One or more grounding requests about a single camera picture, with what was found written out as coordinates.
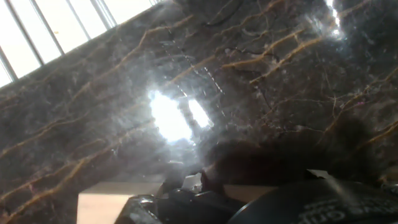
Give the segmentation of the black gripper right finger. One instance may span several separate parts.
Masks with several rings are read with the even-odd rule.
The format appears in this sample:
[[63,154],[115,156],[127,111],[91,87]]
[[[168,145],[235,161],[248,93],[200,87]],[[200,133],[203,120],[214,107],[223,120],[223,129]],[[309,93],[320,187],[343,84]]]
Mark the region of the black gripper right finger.
[[325,170],[307,169],[306,170],[306,179],[307,180],[317,180],[317,179],[334,180],[335,178]]

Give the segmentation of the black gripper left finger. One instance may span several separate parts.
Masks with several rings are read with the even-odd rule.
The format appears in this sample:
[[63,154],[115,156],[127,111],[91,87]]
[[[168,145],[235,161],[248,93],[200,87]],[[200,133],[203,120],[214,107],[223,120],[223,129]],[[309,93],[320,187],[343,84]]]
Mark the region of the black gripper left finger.
[[157,217],[165,224],[225,224],[245,203],[210,190],[207,176],[195,175],[164,181],[164,194],[157,199]]

